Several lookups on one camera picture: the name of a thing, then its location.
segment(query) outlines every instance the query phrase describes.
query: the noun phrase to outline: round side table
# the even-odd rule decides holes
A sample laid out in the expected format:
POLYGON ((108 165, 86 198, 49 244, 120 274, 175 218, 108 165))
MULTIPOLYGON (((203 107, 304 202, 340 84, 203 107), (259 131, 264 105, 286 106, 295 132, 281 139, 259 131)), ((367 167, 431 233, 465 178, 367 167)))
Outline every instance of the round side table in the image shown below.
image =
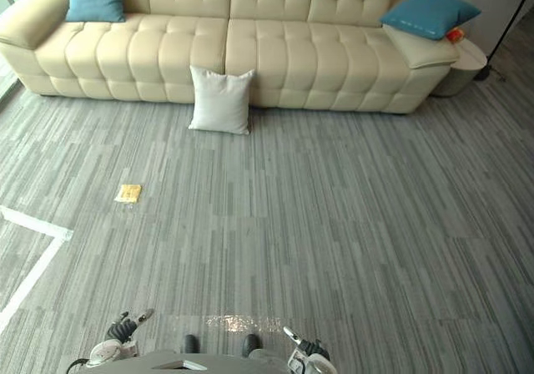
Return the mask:
POLYGON ((432 90, 431 95, 450 97, 458 94, 487 64, 486 55, 466 38, 456 44, 460 53, 458 61, 451 65, 451 71, 432 90))

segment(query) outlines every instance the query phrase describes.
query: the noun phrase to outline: white floor line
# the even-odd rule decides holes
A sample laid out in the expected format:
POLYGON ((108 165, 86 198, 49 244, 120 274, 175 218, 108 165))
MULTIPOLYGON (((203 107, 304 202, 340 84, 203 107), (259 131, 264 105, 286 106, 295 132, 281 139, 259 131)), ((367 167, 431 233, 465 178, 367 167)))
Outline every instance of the white floor line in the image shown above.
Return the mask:
POLYGON ((70 240, 70 238, 73 236, 73 232, 71 230, 50 224, 46 221, 38 220, 37 218, 30 217, 29 215, 25 215, 15 210, 11 210, 3 205, 0 205, 0 212, 5 220, 11 221, 17 225, 21 225, 29 230, 35 230, 41 234, 52 236, 53 238, 70 240))
POLYGON ((43 272, 47 269, 48 264, 52 261, 53 257, 58 253, 61 245, 70 240, 73 236, 71 230, 62 228, 60 226, 50 224, 49 222, 38 220, 37 218, 30 217, 18 211, 11 210, 7 207, 0 205, 0 212, 3 214, 3 218, 13 222, 14 224, 21 225, 30 230, 35 230, 45 235, 53 236, 52 242, 48 245, 47 249, 43 252, 37 263, 30 270, 26 278, 21 282, 15 293, 11 296, 8 304, 0 311, 0 335, 8 326, 10 320, 17 312, 24 299, 30 293, 33 286, 37 283, 43 272))

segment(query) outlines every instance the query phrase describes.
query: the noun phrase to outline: striped carpet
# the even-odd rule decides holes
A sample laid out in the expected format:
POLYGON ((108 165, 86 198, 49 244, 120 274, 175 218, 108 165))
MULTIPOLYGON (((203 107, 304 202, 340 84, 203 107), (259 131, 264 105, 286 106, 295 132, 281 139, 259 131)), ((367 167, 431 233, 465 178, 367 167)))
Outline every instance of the striped carpet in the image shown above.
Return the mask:
MULTIPOLYGON (((0 335, 0 372, 63 372, 123 310, 142 351, 239 354, 289 325, 340 373, 534 365, 534 16, 492 75, 415 114, 44 98, 0 112, 0 205, 74 231, 0 335), (141 184, 137 205, 113 201, 141 184)), ((0 310, 50 239, 0 220, 0 310)))

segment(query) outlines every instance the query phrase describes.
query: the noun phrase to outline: yellow packet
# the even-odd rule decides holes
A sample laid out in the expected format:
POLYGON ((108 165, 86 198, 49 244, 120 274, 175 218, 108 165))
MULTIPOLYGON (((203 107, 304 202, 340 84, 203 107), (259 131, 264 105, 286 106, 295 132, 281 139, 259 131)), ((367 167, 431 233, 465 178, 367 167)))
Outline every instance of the yellow packet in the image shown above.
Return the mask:
POLYGON ((140 193, 140 184, 121 184, 115 201, 119 203, 137 203, 140 193))

